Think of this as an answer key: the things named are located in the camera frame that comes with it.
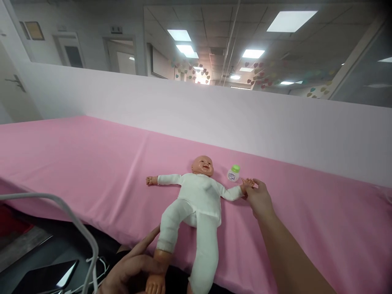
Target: hand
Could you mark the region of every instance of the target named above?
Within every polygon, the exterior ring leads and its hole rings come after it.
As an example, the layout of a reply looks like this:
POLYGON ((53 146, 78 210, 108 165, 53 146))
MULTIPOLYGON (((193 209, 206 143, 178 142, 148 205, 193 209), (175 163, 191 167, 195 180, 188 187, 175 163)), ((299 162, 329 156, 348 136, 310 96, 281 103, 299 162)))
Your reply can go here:
POLYGON ((246 194, 246 187, 252 188, 254 186, 254 181, 252 181, 250 178, 247 178, 246 180, 241 178, 241 180, 242 180, 242 185, 240 185, 241 192, 242 194, 244 194, 243 198, 246 199, 248 197, 246 194))
POLYGON ((158 177, 157 176, 155 176, 155 177, 151 177, 151 176, 146 177, 146 184, 147 184, 147 186, 157 185, 158 184, 158 177))
POLYGON ((98 294, 128 294, 128 280, 139 272, 161 274, 165 271, 162 264, 143 253, 159 234, 160 225, 141 240, 109 272, 99 287, 98 294))
POLYGON ((265 183, 258 179, 253 179, 253 181, 258 185, 258 188, 252 188, 246 185, 247 197, 245 199, 249 202, 253 210, 253 215, 259 219, 265 215, 274 213, 274 208, 265 183))

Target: door handle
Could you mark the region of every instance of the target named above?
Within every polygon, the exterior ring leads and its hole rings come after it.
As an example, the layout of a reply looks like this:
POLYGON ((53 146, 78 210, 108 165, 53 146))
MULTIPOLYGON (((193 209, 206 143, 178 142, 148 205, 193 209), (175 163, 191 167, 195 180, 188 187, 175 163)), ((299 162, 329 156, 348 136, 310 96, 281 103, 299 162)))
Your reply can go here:
POLYGON ((7 81, 7 82, 15 82, 15 83, 17 83, 17 86, 18 86, 23 92, 26 93, 26 90, 25 90, 25 88, 23 87, 22 83, 20 82, 19 77, 18 77, 17 75, 14 75, 14 77, 15 77, 15 80, 10 80, 10 79, 4 79, 4 80, 7 81))

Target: black phone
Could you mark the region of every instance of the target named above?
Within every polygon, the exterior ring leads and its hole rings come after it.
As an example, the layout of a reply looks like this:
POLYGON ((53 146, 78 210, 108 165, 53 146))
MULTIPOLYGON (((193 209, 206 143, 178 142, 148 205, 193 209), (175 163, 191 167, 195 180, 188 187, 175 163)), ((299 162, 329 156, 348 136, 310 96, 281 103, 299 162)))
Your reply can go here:
POLYGON ((78 262, 67 261, 31 270, 24 275, 12 294, 45 294, 64 289, 78 262))

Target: mattress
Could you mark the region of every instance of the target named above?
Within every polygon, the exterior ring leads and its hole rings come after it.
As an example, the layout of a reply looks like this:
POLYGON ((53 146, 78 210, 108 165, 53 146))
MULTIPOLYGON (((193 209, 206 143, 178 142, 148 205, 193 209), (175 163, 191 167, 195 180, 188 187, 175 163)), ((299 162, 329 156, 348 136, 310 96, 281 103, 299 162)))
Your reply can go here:
MULTIPOLYGON (((178 186, 147 187, 146 176, 190 172, 208 155, 225 187, 240 176, 267 184, 276 213, 338 293, 385 293, 392 270, 392 205, 376 187, 238 151, 80 116, 0 125, 0 193, 51 193, 85 223, 133 246, 158 223, 178 186)), ((68 221, 50 200, 7 204, 68 221)), ((256 219, 246 201, 221 200, 217 284, 235 293, 277 293, 256 219)), ((152 253, 156 240, 148 251, 152 253)), ((190 272, 196 231, 181 224, 173 265, 190 272)))

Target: charging cable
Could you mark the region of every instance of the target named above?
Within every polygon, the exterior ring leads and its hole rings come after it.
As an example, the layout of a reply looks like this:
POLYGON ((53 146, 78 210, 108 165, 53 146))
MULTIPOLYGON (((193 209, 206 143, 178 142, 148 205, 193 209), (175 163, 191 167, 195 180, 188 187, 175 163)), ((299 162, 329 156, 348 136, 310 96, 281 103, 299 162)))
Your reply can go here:
POLYGON ((65 211, 66 214, 70 217, 73 224, 78 228, 78 230, 82 233, 82 235, 87 239, 89 242, 92 250, 93 256, 91 257, 91 264, 89 270, 87 272, 87 276, 85 279, 85 283, 83 284, 82 294, 87 294, 87 290, 90 285, 91 276, 93 278, 93 285, 94 285, 94 293, 98 292, 98 283, 97 283, 97 272, 96 272, 96 263, 98 258, 98 244, 95 241, 93 235, 86 229, 86 227, 82 224, 82 222, 75 216, 69 206, 62 200, 60 197, 57 197, 52 194, 44 194, 44 193, 18 193, 18 194, 6 194, 0 195, 0 201, 5 200, 13 200, 13 199, 21 199, 21 198, 47 198, 56 202, 62 210, 65 211))

